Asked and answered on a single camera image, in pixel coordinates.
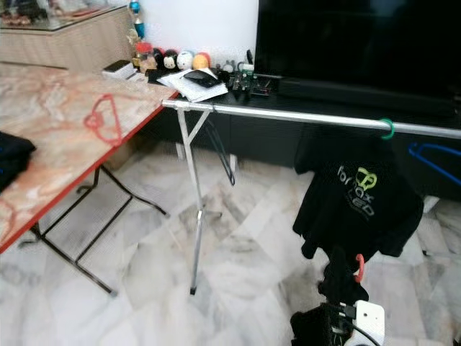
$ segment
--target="printed logo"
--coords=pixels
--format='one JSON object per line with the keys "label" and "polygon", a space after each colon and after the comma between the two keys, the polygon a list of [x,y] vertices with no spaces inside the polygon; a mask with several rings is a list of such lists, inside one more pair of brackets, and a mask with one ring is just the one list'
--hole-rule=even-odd
{"label": "printed logo", "polygon": [[344,197],[349,206],[361,213],[367,220],[374,216],[375,211],[373,210],[372,202],[375,198],[365,191],[376,186],[376,174],[370,173],[365,168],[360,167],[354,179],[353,176],[348,177],[344,166],[340,166],[338,178],[348,188]]}
{"label": "printed logo", "polygon": [[357,174],[355,175],[355,181],[364,191],[367,191],[368,189],[375,187],[377,177],[376,174],[368,172],[363,167],[359,167]]}

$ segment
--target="paper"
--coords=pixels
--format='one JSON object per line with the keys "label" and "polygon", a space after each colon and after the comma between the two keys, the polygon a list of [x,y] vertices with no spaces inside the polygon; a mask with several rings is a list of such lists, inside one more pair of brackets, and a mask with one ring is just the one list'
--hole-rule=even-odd
{"label": "paper", "polygon": [[[201,68],[201,71],[213,76],[216,78],[214,73],[209,68]],[[226,94],[228,88],[225,87],[225,84],[219,84],[211,88],[205,88],[200,86],[189,79],[182,78],[185,74],[188,74],[192,70],[186,70],[178,72],[177,74],[169,74],[164,76],[157,81],[163,85],[174,88],[178,90],[182,96],[186,97],[190,102],[201,102],[206,99],[211,99],[218,95]]]}

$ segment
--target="clothes rack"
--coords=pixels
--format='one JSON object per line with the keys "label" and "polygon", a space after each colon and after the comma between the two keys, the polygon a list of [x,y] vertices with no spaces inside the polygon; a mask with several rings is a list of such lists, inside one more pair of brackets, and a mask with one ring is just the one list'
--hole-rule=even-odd
{"label": "clothes rack", "polygon": [[[194,155],[191,149],[192,141],[194,140],[195,136],[199,133],[201,127],[203,126],[211,112],[229,115],[240,115],[244,117],[257,117],[273,120],[295,121],[300,123],[340,125],[351,128],[366,128],[369,130],[381,130],[384,132],[391,131],[393,127],[393,130],[396,133],[408,133],[420,136],[433,136],[438,138],[461,139],[461,130],[440,128],[427,125],[416,125],[408,123],[393,123],[391,125],[381,120],[361,119],[358,117],[341,117],[336,115],[320,115],[313,113],[265,110],[253,107],[214,105],[209,103],[191,103],[188,101],[179,100],[164,100],[162,104],[164,107],[175,109],[178,113],[179,126],[181,128],[182,140],[186,152],[187,165],[189,167],[189,173],[192,180],[192,184],[194,185],[196,195],[198,212],[194,249],[194,267],[192,268],[192,282],[190,287],[190,293],[192,295],[195,294],[195,291],[197,289],[197,269],[200,256],[200,243],[202,239],[202,218],[205,214],[209,213],[212,213],[215,216],[222,215],[220,213],[205,210],[205,206],[203,205],[202,194],[200,192],[200,182],[197,175],[197,168],[195,166]],[[197,121],[197,124],[192,129],[192,131],[189,132],[187,130],[185,112],[191,110],[200,111],[203,113]]]}

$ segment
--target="white device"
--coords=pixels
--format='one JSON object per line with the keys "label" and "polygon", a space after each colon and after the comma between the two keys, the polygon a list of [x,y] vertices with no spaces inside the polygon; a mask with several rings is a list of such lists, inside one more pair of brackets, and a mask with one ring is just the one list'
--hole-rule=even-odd
{"label": "white device", "polygon": [[[384,345],[385,336],[385,313],[382,306],[368,303],[367,301],[357,301],[355,304],[356,318],[354,325],[366,332],[375,341]],[[354,329],[352,336],[344,346],[374,346],[374,344],[362,333]]]}
{"label": "white device", "polygon": [[119,60],[102,70],[102,75],[115,79],[128,79],[136,73],[136,69],[128,60]]}

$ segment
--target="black tv screen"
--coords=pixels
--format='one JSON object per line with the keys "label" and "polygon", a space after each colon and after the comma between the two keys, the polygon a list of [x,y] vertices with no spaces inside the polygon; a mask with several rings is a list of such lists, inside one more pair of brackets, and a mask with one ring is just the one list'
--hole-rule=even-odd
{"label": "black tv screen", "polygon": [[260,0],[259,74],[448,96],[461,0]]}

